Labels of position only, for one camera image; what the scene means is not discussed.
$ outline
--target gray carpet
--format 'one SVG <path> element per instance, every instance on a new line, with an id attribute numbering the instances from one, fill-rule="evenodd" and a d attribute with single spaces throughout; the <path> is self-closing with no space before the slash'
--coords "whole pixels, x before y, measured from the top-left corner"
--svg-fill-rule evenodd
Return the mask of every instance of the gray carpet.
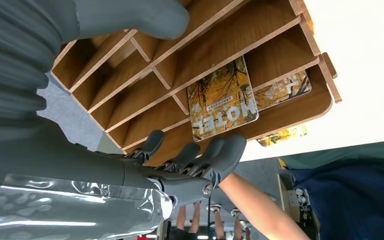
<path id="1" fill-rule="evenodd" d="M 37 90 L 46 99 L 47 107 L 37 114 L 56 122 L 70 142 L 97 150 L 103 131 L 50 74 L 47 76 L 48 87 Z"/>

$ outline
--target blue clothing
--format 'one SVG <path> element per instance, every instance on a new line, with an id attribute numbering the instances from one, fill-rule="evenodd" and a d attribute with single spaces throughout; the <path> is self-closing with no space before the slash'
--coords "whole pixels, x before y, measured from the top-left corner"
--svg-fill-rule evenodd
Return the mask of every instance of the blue clothing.
<path id="1" fill-rule="evenodd" d="M 321 240 L 384 240 L 384 159 L 289 171 L 308 191 Z"/>

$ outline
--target floor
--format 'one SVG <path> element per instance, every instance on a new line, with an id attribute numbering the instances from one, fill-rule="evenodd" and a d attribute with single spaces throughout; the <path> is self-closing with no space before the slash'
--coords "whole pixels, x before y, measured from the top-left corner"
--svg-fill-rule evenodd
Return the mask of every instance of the floor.
<path id="1" fill-rule="evenodd" d="M 58 123 L 68 140 L 72 143 L 79 143 L 92 151 L 101 151 L 105 153 L 120 153 L 121 151 L 111 142 L 106 134 L 90 119 L 89 115 L 71 98 L 58 82 L 48 74 L 49 85 L 46 89 L 38 90 L 37 93 L 47 100 L 47 108 L 38 112 L 42 117 L 49 118 Z M 276 174 L 280 171 L 280 165 L 277 158 L 268 158 L 263 160 L 253 160 L 240 162 L 235 172 L 245 178 L 263 192 L 276 198 L 276 203 L 280 206 L 280 192 Z M 221 204 L 223 211 L 221 213 L 224 221 L 225 231 L 233 230 L 234 219 L 230 215 L 230 210 L 234 205 L 227 196 L 217 188 L 211 196 L 212 203 Z M 200 209 L 200 225 L 207 225 L 208 212 L 206 210 L 208 202 L 203 202 Z M 186 223 L 190 225 L 194 208 L 192 205 L 186 207 Z M 178 209 L 174 209 L 171 219 L 175 222 Z M 214 221 L 214 216 L 210 216 L 210 221 Z M 265 238 L 256 230 L 251 230 L 252 240 L 264 240 Z"/>

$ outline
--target wooden compartment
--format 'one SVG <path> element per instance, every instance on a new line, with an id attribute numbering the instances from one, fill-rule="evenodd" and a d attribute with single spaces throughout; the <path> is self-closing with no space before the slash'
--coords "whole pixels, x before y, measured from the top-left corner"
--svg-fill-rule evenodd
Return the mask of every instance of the wooden compartment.
<path id="1" fill-rule="evenodd" d="M 266 136 L 326 114 L 332 107 L 333 101 L 322 70 L 319 65 L 315 65 L 308 68 L 306 72 L 312 86 L 309 93 L 262 110 L 259 112 L 259 118 L 256 121 L 219 134 L 217 137 L 223 138 L 233 133 L 239 133 L 247 140 L 254 140 L 260 136 Z M 210 141 L 211 138 L 196 142 L 201 146 L 200 153 L 205 150 Z M 166 160 L 175 157 L 185 144 L 193 142 L 190 122 L 171 129 L 165 133 L 160 150 L 152 157 L 149 164 L 159 166 Z M 140 146 L 141 144 L 138 144 L 125 151 L 129 153 Z"/>
<path id="2" fill-rule="evenodd" d="M 177 39 L 123 30 L 70 42 L 55 61 L 52 74 L 123 151 L 163 130 L 164 143 L 149 163 L 155 166 L 193 142 L 186 87 L 242 55 L 254 91 L 303 70 L 312 90 L 220 137 L 252 140 L 322 116 L 332 96 L 341 101 L 336 71 L 316 44 L 301 0 L 181 2 L 190 22 Z M 198 142 L 202 151 L 210 141 Z"/>
<path id="3" fill-rule="evenodd" d="M 68 43 L 55 61 L 52 70 L 54 77 L 65 89 L 73 92 L 127 43 L 135 32 L 120 31 Z"/>
<path id="4" fill-rule="evenodd" d="M 269 20 L 273 22 L 272 18 L 275 16 L 278 16 L 278 18 L 279 16 L 282 17 L 280 17 L 278 21 L 274 21 L 277 24 L 267 24 L 267 21 Z M 262 43 L 269 41 L 276 35 L 282 34 L 284 31 L 292 28 L 293 26 L 297 26 L 297 28 L 302 30 L 302 27 L 300 28 L 300 22 L 301 17 L 294 15 L 294 12 L 287 0 L 268 2 L 254 0 L 247 3 L 235 13 L 227 17 L 224 21 L 217 24 L 191 44 L 180 50 L 178 53 L 172 54 L 154 67 L 159 70 L 159 73 L 169 73 L 170 70 L 172 71 L 171 76 L 173 76 L 172 79 L 174 79 L 173 88 L 169 91 L 164 91 L 164 93 L 166 93 L 164 96 L 169 97 L 177 94 L 186 86 L 196 82 L 253 48 L 258 47 Z M 225 36 L 226 31 L 231 31 L 232 34 L 230 36 Z M 254 31 L 255 34 L 247 34 L 247 36 L 244 37 L 245 33 L 250 31 Z M 137 67 L 130 68 L 130 70 L 132 69 L 135 70 L 135 73 L 137 72 Z M 130 74 L 128 77 L 122 77 L 122 73 L 125 74 L 126 72 L 122 71 L 114 73 L 111 76 L 111 79 L 107 80 L 106 85 L 99 90 L 97 98 L 111 98 L 113 95 L 117 94 L 119 90 L 111 91 L 110 88 L 115 89 L 118 86 L 118 89 L 122 90 L 127 85 L 132 84 L 139 74 L 136 73 L 135 76 Z M 147 93 L 149 91 L 148 86 L 141 82 L 142 81 L 139 81 L 135 85 L 139 84 L 137 88 L 140 88 L 141 92 Z M 184 106 L 184 94 L 182 96 L 182 93 L 179 93 L 175 97 L 179 98 L 179 103 L 181 103 L 180 98 L 182 99 L 183 104 L 179 106 L 186 113 L 187 108 Z M 126 113 L 127 111 L 123 106 L 123 103 L 116 105 L 109 125 L 106 128 L 107 132 L 120 126 L 130 118 L 140 113 Z"/>

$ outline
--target green fabric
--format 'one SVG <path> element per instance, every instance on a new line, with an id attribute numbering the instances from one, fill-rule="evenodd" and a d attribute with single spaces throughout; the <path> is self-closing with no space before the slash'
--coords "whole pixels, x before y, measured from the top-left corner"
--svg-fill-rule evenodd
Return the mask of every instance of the green fabric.
<path id="1" fill-rule="evenodd" d="M 314 169 L 334 161 L 384 159 L 384 141 L 280 157 L 288 168 Z"/>

